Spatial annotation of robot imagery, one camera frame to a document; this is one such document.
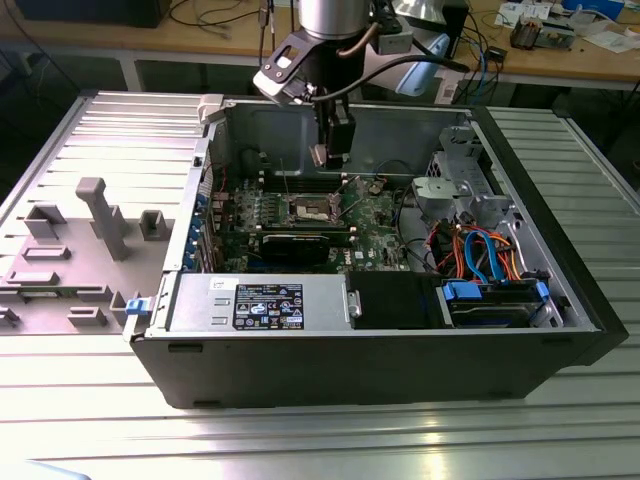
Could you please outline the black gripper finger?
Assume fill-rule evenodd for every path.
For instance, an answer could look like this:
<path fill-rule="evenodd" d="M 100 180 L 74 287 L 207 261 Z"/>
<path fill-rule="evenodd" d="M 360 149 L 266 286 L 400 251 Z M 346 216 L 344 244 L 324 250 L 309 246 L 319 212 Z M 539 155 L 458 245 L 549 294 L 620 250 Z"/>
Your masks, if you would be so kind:
<path fill-rule="evenodd" d="M 318 144 L 326 149 L 327 148 L 327 136 L 329 128 L 329 102 L 315 102 L 313 104 L 315 120 L 318 128 Z"/>
<path fill-rule="evenodd" d="M 349 156 L 355 134 L 356 123 L 349 112 L 348 104 L 330 102 L 326 133 L 327 169 L 339 169 L 344 158 Z"/>

